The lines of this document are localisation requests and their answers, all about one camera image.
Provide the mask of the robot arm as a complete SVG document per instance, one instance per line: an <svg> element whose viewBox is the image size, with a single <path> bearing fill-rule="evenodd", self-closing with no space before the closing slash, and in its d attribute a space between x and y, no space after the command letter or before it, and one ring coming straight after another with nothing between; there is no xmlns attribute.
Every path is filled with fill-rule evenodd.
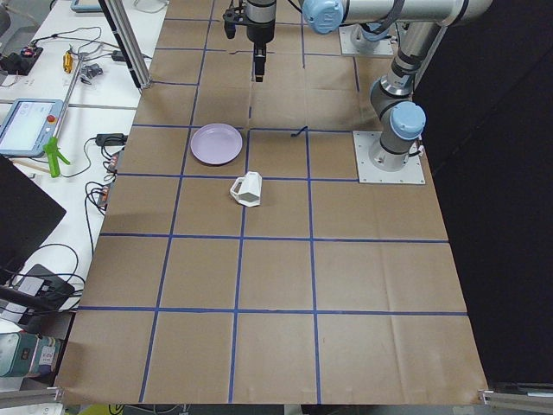
<svg viewBox="0 0 553 415"><path fill-rule="evenodd" d="M413 157L410 148L420 138L426 115L412 102L416 74L441 29L469 22L484 14L488 1L298 1L295 8L317 34L327 35L358 24L381 36L394 23L410 27L391 62L390 71L374 82L370 101L383 130L371 147L372 164L388 172L401 170Z"/></svg>

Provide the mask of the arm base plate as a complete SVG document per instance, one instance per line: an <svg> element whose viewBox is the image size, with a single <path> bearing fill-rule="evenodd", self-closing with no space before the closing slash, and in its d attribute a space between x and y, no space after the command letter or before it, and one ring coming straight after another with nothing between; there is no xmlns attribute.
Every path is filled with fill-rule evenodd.
<svg viewBox="0 0 553 415"><path fill-rule="evenodd" d="M416 145L412 144L403 155L394 155L381 146L380 136L380 131L353 131L359 182L424 185L426 181Z"/></svg>

